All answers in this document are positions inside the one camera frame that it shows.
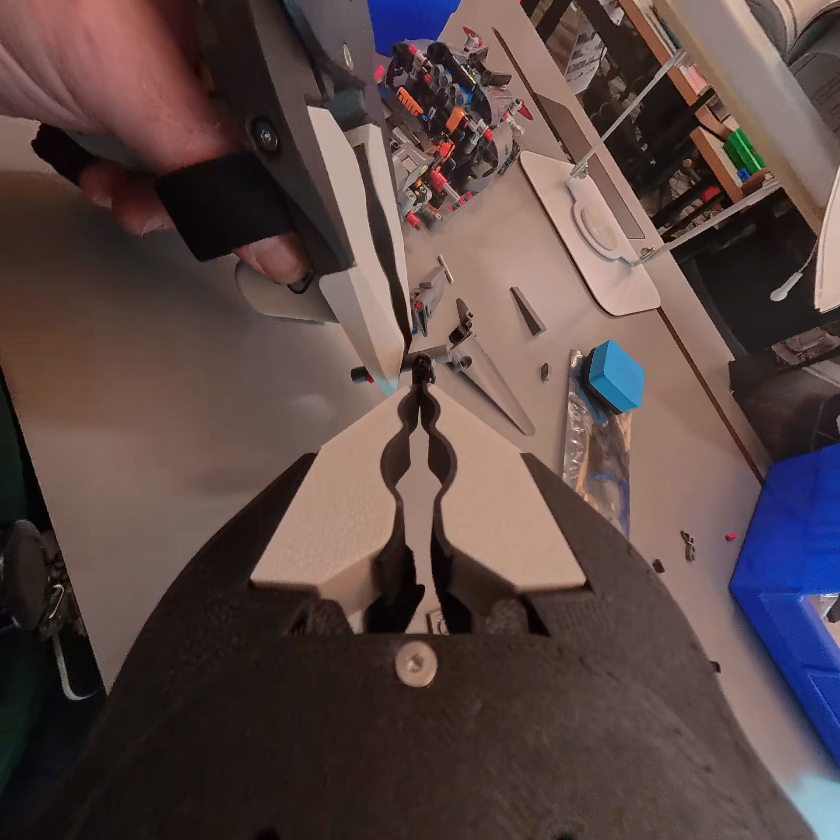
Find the grey wedge slope brick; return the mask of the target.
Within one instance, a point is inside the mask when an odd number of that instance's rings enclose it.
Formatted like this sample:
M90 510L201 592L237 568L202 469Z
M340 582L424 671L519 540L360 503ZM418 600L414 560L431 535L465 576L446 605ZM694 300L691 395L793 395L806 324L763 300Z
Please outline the grey wedge slope brick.
M547 329L545 323L522 291L518 287L510 287L510 293L531 336L538 337L544 334Z

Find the grey beam with red pins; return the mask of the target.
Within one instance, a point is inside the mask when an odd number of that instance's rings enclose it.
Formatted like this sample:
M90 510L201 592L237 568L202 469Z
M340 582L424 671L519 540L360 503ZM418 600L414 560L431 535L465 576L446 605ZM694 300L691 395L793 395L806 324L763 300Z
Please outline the grey beam with red pins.
M428 349L428 350L423 350L423 351L418 351L418 352L407 354L406 357L404 358L403 362L402 362L400 373L402 374L402 373L413 371L413 368L414 368L417 360L419 360L421 358L428 359L430 363L439 361L438 357L440 356L440 352L435 352L435 350L439 350L439 348Z

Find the blue foam block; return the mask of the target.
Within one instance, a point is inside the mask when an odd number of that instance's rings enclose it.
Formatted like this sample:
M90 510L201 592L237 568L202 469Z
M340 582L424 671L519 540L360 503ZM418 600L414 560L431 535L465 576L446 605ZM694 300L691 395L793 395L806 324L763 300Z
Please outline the blue foam block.
M596 404L614 415L643 404L644 369L614 340L599 344L584 357L581 383Z

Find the green brick stack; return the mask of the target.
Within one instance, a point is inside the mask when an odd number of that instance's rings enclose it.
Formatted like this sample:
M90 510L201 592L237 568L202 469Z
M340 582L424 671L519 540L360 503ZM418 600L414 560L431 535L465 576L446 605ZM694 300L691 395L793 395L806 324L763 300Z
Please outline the green brick stack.
M722 149L743 182L766 168L763 158L741 129L729 134L723 142Z

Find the long grey wing panel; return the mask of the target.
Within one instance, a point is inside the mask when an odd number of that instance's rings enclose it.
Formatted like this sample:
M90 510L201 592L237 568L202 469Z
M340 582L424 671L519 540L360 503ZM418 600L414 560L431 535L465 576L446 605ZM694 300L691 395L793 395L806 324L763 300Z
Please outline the long grey wing panel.
M448 340L448 364L453 371L464 375L481 390L520 432L526 436L535 435L532 420L472 330L457 327Z

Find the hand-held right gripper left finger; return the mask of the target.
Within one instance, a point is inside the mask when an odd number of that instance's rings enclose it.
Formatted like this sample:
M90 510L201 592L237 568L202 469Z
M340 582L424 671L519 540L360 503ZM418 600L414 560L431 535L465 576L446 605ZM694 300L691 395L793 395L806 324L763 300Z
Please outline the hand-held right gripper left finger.
M360 613L368 633L406 632L424 597L396 488L411 465L416 398L401 388L320 447L250 575L254 587L336 602Z

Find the white book stand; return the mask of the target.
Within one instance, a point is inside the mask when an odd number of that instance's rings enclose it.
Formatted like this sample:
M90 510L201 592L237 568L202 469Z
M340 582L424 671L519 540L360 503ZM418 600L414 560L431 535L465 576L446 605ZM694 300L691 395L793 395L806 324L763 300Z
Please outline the white book stand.
M670 70L679 68L685 59L686 50L678 49L581 161L571 164L530 151L520 155L521 168L531 188L590 293L607 314L617 318L660 307L660 296L648 274L648 264L781 188L781 184L771 177L756 192L677 240L646 247L640 253L630 245L614 212L588 173L589 162L629 118L633 108L639 106L659 81Z

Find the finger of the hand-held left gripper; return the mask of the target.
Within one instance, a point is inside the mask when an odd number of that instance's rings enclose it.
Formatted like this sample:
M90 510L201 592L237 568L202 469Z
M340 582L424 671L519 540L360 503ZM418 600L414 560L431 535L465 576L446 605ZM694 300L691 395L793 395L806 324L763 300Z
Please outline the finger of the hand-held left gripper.
M308 112L351 252L350 267L323 276L319 287L363 366L384 394L393 394L411 344L404 344L373 247L360 169L333 115L324 108Z
M388 282L394 317L404 344L411 344L411 295L390 149L382 129L372 123L345 132L344 138L360 169L374 252Z

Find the wooden shelf unit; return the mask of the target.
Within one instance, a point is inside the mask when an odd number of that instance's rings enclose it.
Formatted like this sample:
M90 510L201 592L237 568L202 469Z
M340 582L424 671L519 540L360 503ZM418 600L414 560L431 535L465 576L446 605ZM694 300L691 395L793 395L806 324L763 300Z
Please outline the wooden shelf unit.
M678 47L655 14L654 3L619 1L618 4L659 65L665 65ZM695 107L701 95L711 89L698 65L690 58L685 58L678 68L668 70L668 78L691 109ZM729 200L732 203L742 200L743 182L723 148L723 138L739 126L731 116L719 120L706 105L696 110L696 118L699 128L691 131L691 142Z

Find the partly built toy vehicle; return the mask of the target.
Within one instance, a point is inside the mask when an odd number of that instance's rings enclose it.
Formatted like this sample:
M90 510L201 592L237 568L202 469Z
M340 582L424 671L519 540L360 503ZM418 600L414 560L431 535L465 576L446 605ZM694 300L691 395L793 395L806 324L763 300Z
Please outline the partly built toy vehicle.
M374 74L385 110L398 215L435 230L502 177L533 115L511 74L487 66L470 27L464 44L406 39Z

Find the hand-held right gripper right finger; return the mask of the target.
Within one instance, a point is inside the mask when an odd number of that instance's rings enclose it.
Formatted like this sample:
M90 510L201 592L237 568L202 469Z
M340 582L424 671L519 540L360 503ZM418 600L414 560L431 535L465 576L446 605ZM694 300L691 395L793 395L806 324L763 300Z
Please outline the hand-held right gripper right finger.
M437 385L420 389L434 501L432 565L449 634L499 602L581 590L586 576L518 446Z

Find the person's left hand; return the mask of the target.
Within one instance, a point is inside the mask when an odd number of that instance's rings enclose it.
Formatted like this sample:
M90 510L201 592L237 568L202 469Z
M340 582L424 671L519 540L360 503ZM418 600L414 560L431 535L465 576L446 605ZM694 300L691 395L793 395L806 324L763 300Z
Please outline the person's left hand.
M311 273L280 190L202 78L198 2L2 2L2 115L126 232L276 283Z

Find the silver foil bag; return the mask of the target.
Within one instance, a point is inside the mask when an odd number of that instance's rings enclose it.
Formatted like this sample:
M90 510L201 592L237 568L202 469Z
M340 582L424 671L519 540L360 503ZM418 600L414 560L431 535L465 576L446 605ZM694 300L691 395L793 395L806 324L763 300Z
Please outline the silver foil bag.
M629 539L632 415L615 413L588 376L589 359L579 350L571 351L562 479Z

